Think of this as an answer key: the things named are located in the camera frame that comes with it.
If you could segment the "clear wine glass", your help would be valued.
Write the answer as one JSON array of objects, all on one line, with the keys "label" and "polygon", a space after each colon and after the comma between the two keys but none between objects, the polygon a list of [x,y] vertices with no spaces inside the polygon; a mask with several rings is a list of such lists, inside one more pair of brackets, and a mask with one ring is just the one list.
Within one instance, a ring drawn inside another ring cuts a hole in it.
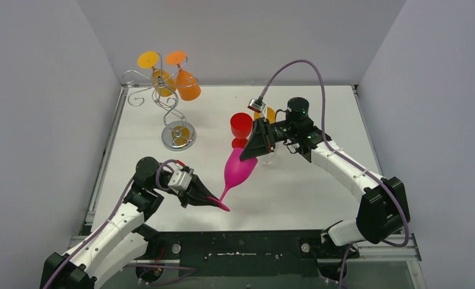
[{"label": "clear wine glass", "polygon": [[273,152],[270,152],[266,155],[258,157],[258,161],[262,166],[270,167],[274,165],[277,157],[277,149],[275,149]]}]

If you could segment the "red wine glass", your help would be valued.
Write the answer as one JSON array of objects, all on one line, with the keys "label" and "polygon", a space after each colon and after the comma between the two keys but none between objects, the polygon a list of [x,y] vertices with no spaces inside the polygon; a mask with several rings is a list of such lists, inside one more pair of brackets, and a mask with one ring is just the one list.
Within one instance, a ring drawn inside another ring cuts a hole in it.
[{"label": "red wine glass", "polygon": [[231,132],[234,139],[231,143],[232,148],[244,148],[247,144],[247,138],[252,131],[253,119],[247,113],[236,113],[230,119]]}]

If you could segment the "yellow wine glass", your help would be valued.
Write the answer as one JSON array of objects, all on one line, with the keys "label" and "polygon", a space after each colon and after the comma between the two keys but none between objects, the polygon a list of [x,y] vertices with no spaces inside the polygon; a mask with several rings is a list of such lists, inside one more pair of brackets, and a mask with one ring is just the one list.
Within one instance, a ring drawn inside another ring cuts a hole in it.
[{"label": "yellow wine glass", "polygon": [[275,113],[275,110],[272,109],[271,107],[267,107],[263,113],[254,112],[253,114],[254,119],[258,119],[261,116],[265,116],[265,118],[269,121],[269,123],[276,122],[276,113]]},{"label": "yellow wine glass", "polygon": [[176,92],[176,83],[173,76],[163,69],[163,58],[155,51],[146,51],[137,59],[142,69],[151,69],[151,81],[161,97],[171,96]]}]

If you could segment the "pink wine glass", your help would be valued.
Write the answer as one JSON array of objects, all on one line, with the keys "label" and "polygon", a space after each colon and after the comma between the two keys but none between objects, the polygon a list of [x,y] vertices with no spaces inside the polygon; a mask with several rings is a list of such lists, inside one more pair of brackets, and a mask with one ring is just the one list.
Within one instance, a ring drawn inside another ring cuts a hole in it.
[{"label": "pink wine glass", "polygon": [[240,155],[243,151],[243,148],[234,148],[225,164],[223,174],[225,188],[220,198],[217,199],[216,197],[208,197],[209,200],[215,202],[216,205],[223,211],[230,211],[228,206],[223,203],[223,199],[225,198],[227,192],[246,181],[258,164],[257,157],[240,160]]}]

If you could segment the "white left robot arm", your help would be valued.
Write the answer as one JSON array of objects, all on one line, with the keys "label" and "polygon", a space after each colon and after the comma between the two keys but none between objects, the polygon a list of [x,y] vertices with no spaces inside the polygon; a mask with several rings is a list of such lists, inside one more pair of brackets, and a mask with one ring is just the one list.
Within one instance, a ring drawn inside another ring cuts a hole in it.
[{"label": "white left robot arm", "polygon": [[163,193],[176,196],[183,208],[218,205],[192,168],[178,160],[144,157],[107,219],[76,246],[47,258],[40,288],[101,288],[131,261],[156,258],[160,233],[146,221],[163,202]]}]

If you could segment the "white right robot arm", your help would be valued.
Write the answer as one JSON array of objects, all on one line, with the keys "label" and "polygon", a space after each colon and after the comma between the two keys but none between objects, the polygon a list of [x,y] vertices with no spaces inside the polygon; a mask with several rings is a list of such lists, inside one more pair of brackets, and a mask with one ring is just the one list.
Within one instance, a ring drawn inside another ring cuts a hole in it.
[{"label": "white right robot arm", "polygon": [[343,253],[345,245],[359,241],[378,244],[400,229],[407,230],[410,216],[402,181],[386,179],[359,164],[315,126],[308,111],[308,100],[295,97],[287,102],[285,120],[254,120],[240,160],[272,153],[277,143],[293,145],[295,154],[328,172],[351,192],[359,202],[357,216],[339,221],[321,234],[321,249],[329,258]]}]

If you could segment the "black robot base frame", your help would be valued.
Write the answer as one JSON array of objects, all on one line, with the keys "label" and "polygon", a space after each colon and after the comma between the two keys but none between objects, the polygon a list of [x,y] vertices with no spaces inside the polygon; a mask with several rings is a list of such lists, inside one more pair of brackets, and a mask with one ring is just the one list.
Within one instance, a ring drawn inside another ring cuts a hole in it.
[{"label": "black robot base frame", "polygon": [[263,277],[318,275],[338,279],[346,253],[321,240],[318,229],[287,231],[161,232],[148,245],[141,262],[179,261],[196,277]]}]

